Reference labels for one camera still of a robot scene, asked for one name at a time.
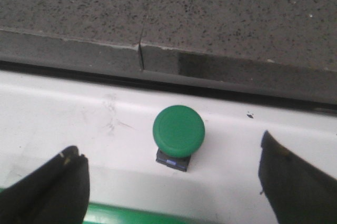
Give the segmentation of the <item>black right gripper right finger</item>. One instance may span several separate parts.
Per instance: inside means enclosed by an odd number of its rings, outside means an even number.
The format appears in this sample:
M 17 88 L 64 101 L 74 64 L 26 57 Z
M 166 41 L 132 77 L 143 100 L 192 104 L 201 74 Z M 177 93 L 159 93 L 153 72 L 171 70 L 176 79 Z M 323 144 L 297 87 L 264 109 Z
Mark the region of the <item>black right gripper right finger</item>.
M 282 146 L 268 131 L 258 176 L 278 223 L 336 223 L 336 179 Z

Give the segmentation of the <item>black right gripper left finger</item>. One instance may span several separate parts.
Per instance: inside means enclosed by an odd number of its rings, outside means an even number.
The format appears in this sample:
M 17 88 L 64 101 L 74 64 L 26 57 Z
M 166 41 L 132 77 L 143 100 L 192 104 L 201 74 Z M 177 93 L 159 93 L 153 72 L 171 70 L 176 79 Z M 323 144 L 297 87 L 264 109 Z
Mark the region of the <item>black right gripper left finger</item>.
M 88 159 L 69 146 L 1 192 L 1 223 L 82 223 L 89 198 Z

